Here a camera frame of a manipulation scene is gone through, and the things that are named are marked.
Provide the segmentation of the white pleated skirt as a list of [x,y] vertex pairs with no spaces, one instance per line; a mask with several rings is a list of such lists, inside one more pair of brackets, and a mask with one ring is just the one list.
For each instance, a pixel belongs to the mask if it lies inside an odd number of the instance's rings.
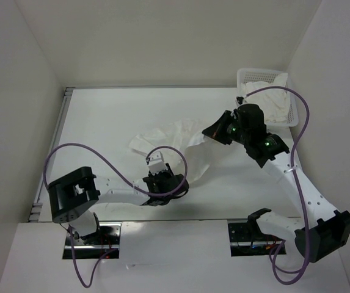
[[194,184],[209,169],[213,160],[213,145],[202,134],[206,127],[207,124],[199,119],[182,119],[138,134],[131,139],[129,148],[142,156],[160,146],[177,149],[188,165],[187,181]]

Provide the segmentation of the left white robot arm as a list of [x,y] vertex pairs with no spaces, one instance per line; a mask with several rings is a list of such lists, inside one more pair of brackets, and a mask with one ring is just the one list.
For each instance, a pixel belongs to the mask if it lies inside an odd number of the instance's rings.
[[49,184],[51,217],[54,223],[69,224],[72,235],[86,245],[109,239],[109,230],[101,228],[98,216],[89,209],[96,204],[125,203],[135,206],[164,206],[189,191],[182,174],[174,174],[169,164],[153,175],[133,181],[99,178],[91,167],[81,167]]

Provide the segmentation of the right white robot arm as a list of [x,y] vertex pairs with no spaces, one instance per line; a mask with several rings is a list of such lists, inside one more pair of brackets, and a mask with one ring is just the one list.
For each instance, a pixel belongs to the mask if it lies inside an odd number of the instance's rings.
[[256,104],[245,104],[221,117],[202,131],[221,144],[233,142],[285,191],[303,220],[282,217],[268,208],[248,216],[247,233],[254,240],[265,235],[293,242],[299,254],[311,263],[346,245],[350,235],[350,213],[329,203],[296,163],[293,150],[277,134],[268,132],[264,113]]

